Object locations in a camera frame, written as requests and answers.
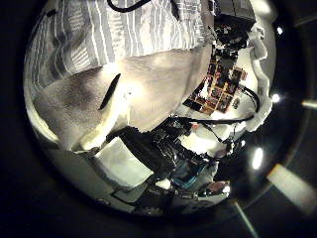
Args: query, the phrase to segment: ceiling light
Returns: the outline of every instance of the ceiling light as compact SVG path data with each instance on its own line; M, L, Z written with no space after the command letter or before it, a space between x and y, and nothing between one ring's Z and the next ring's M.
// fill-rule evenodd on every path
M222 192L224 192L224 193L229 193L230 192L230 186L229 185L226 185L225 187L224 187L224 189L222 190Z
M278 94L274 94L274 95L271 97L271 101L272 101L273 103L277 103L277 102L279 102L279 100L280 100L280 97L279 97Z
M283 30L282 30L280 27L278 27L278 28L277 28L277 33L278 33L279 35L281 35L281 34L283 34Z
M262 165L262 161L264 158L264 150L262 148L257 148L254 156L254 160L252 162L252 166L254 170L258 170Z

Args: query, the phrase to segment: black cable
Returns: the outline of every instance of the black cable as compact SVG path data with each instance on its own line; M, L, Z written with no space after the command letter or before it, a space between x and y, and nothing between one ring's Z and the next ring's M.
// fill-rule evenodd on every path
M219 142L221 142L221 143L223 143L223 140L219 137L219 136L217 136L217 134L214 132L214 130L213 129L211 129L209 126L207 126L206 124L202 124L202 126L204 127L204 128L206 128L208 131L211 131L214 135L215 135L215 137L218 139L218 141Z
M247 91L244 91L243 93L251 98L251 100L252 100L252 102L253 102L255 108L257 108L257 105L256 105L256 103L255 103L255 99L254 99Z
M234 83L236 85L239 86L238 83L235 83L232 80L229 80L231 83ZM242 87L241 88L242 91L247 91L249 92L249 94L255 99L257 106L256 106L256 113L259 113L260 111L260 99L257 96L256 93L254 93L252 90L250 90L247 87ZM243 119L231 119L231 120L201 120L201 119L193 119L193 118L188 118L188 117L173 117L170 118L171 120L177 120L179 122L197 122L197 123L202 123L202 124L207 124L207 125L220 125L220 124L228 124L228 125L232 125L235 123L241 123L241 122L245 122L245 121L250 121L254 118L255 116L249 116L247 118L243 118Z
M127 8L120 8L113 4L112 0L107 0L109 7L111 7L114 11L120 12L120 13L127 13L137 10L138 8L141 8L143 5L146 5L148 2L151 2L152 0L140 0L135 5L132 5Z

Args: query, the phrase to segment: light fixture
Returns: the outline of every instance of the light fixture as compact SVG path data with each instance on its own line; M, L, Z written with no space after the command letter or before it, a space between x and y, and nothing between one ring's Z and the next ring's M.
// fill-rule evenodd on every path
M252 162L252 167L254 168L254 170L257 171L260 168L260 166L262 165L263 158L264 150L262 148L257 148Z
M229 193L230 192L230 186L229 185L226 185L225 187L224 187L224 189L222 189L222 192L223 193Z
M280 97L279 97L278 94L274 94L274 95L271 97L271 101L272 101L273 103L277 103L277 102L279 102L279 100L280 100Z
M283 29L281 29L280 27L278 27L278 28L277 28L277 33L278 33L279 35L283 34Z

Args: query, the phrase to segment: clothing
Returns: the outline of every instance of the clothing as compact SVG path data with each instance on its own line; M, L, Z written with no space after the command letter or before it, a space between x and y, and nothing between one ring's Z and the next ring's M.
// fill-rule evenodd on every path
M118 7L137 0L117 0ZM204 44L200 0L152 0L119 13L106 0L59 0L56 14L44 14L26 53L25 74L32 99L56 80L128 57Z

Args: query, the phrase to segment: person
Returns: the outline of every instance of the person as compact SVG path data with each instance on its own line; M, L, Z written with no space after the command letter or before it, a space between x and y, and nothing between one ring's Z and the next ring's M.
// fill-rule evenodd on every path
M161 123L201 82L212 52L203 37L212 24L208 3L174 2L178 20L169 0L128 13L101 0L48 3L27 50L25 81L61 149L102 133L96 128L109 115L99 108L119 73L120 97L130 98L129 124L140 131Z

